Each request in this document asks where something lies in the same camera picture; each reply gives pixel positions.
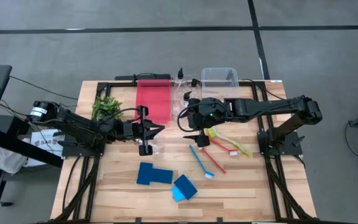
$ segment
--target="table leg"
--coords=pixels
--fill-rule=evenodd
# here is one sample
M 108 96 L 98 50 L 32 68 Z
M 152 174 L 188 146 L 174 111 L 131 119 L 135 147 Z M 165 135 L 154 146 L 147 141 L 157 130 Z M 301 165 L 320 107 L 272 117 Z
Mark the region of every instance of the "table leg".
M 0 131 L 0 147 L 55 167 L 62 168 L 63 165 L 63 160 L 59 156 L 5 134 L 2 131 Z

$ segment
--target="blue toothbrush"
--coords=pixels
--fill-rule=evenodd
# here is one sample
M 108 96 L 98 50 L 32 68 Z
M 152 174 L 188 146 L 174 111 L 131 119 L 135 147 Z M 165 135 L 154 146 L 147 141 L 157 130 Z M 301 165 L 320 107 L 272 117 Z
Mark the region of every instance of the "blue toothbrush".
M 189 145 L 189 146 L 190 146 L 191 152 L 196 157 L 196 159 L 197 159 L 198 163 L 200 164 L 201 168 L 204 170 L 205 178 L 212 179 L 212 177 L 214 177 L 214 174 L 205 169 L 205 167 L 201 163 L 199 157 L 197 156 L 196 151 L 194 150 L 193 146 L 191 146 L 191 145 Z

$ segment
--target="transparent plastic box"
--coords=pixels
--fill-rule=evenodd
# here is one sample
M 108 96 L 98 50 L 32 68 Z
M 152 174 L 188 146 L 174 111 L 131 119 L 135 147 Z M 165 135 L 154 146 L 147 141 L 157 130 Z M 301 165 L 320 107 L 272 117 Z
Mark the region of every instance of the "transparent plastic box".
M 201 71 L 201 96 L 239 97 L 239 79 L 234 68 L 204 68 Z

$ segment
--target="blue foam block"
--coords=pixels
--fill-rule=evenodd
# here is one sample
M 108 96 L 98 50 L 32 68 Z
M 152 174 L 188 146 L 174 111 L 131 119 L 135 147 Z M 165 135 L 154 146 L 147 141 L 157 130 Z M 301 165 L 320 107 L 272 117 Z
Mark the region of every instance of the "blue foam block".
M 172 187 L 172 194 L 173 194 L 173 199 L 176 202 L 180 202 L 181 200 L 185 199 L 185 196 L 180 192 L 178 187 Z
M 153 164 L 148 162 L 141 162 L 139 173 L 137 174 L 137 184 L 150 185 L 150 174 L 153 172 Z
M 150 174 L 152 182 L 159 182 L 164 184 L 172 184 L 173 171 L 165 169 L 153 169 Z
M 181 175 L 174 183 L 187 200 L 197 193 L 197 189 L 184 174 Z

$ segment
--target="toothbrush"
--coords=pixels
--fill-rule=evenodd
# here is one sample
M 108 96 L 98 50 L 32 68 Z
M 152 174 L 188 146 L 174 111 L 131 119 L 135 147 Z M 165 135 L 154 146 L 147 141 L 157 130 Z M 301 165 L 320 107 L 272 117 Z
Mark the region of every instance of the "toothbrush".
M 221 133 L 219 133 L 214 127 L 212 128 L 208 128 L 207 129 L 208 131 L 208 135 L 211 137 L 211 138 L 215 138 L 215 136 L 217 136 L 218 138 L 221 138 L 225 141 L 228 141 L 230 142 L 231 144 L 233 144 L 234 146 L 236 146 L 238 149 L 240 149 L 245 155 L 247 156 L 251 156 L 251 153 L 245 149 L 244 146 L 242 146 L 240 143 L 236 142 L 235 140 L 232 140 L 232 139 L 229 139 L 228 137 L 225 137 L 224 135 L 222 135 Z
M 214 160 L 214 158 L 212 158 L 211 155 L 209 155 L 209 153 L 205 150 L 205 148 L 203 148 L 202 150 L 203 150 L 203 152 L 206 154 L 206 156 L 208 156 L 208 158 L 215 164 L 215 166 L 216 166 L 218 169 L 220 169 L 220 170 L 225 174 L 226 171 L 218 164 L 218 162 L 216 162 L 216 161 Z
M 214 144 L 217 144 L 219 147 L 221 147 L 222 149 L 226 150 L 230 156 L 236 156 L 237 155 L 237 149 L 228 149 L 226 147 L 224 147 L 221 143 L 219 143 L 218 141 L 215 141 L 214 139 L 209 138 L 209 140 L 211 142 L 213 142 Z
M 194 150 L 193 146 L 189 145 L 191 152 L 193 153 L 193 155 L 196 157 L 198 164 L 201 166 L 201 168 L 203 169 L 204 173 L 205 173 L 205 178 L 207 179 L 212 179 L 212 177 L 214 177 L 214 174 L 212 172 L 209 172 L 205 169 L 205 167 L 203 166 L 203 164 L 201 163 L 199 157 L 196 154 L 196 151 Z

